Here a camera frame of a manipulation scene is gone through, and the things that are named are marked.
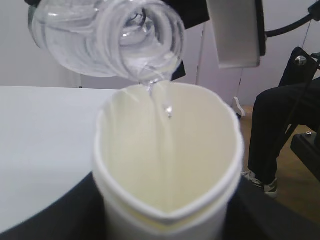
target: wooden floor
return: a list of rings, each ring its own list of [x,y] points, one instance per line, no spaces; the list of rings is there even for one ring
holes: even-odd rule
[[[251,117],[241,119],[241,129],[245,142],[244,169],[246,169],[248,162],[251,125]],[[307,131],[310,130],[306,126],[299,126],[295,134]],[[284,146],[278,158],[279,194],[277,201],[320,225],[320,182],[291,151],[291,140],[292,138]]]

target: black chair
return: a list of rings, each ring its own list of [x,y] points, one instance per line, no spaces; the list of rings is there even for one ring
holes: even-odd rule
[[[307,54],[302,48],[293,50],[289,62],[282,76],[279,87],[300,83],[310,83],[319,69],[320,53]],[[283,138],[278,142],[281,150],[290,136],[298,127],[298,123],[291,122],[291,126],[286,131]],[[308,125],[315,132],[318,131],[318,124]],[[320,181],[320,135],[311,132],[298,134],[293,137],[291,149],[300,158],[303,164]]]

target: black pants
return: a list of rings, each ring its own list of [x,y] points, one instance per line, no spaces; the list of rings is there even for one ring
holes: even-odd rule
[[[252,132],[248,168],[265,184],[274,181],[278,169],[277,158],[268,159],[286,121],[305,89],[305,84],[281,86],[261,93],[255,101],[252,113]],[[312,81],[305,97],[294,114],[292,123],[320,125],[320,78]],[[271,161],[268,169],[266,162]]]

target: shoe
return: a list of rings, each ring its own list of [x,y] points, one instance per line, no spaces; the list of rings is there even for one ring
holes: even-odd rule
[[[256,175],[252,171],[245,171],[242,173],[242,176],[249,180],[254,186],[260,189],[262,188],[262,182],[259,179],[256,179]],[[271,184],[264,185],[264,193],[273,199],[278,196],[277,178],[275,178]]]

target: plastic bottle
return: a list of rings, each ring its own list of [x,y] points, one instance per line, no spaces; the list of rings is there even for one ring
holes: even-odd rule
[[[185,46],[183,21],[160,0],[42,0],[31,32],[67,69],[141,83],[171,78]]]

